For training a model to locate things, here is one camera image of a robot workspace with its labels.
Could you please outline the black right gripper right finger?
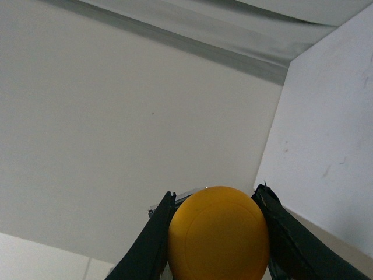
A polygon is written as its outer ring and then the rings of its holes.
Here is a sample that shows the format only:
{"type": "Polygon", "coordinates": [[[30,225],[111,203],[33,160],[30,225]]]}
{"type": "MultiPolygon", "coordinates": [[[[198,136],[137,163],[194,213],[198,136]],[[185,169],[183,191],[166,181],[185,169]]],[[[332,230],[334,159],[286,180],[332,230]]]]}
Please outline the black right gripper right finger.
{"type": "Polygon", "coordinates": [[[266,184],[251,198],[268,226],[272,279],[368,279],[296,220],[266,184]]]}

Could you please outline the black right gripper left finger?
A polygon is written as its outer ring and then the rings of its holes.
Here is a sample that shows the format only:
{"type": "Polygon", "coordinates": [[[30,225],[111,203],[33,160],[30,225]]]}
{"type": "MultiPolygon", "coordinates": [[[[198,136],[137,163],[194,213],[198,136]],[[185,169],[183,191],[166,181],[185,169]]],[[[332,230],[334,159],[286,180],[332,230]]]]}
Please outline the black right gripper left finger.
{"type": "Polygon", "coordinates": [[[160,279],[167,263],[168,229],[176,193],[167,192],[152,217],[107,279],[160,279]]]}

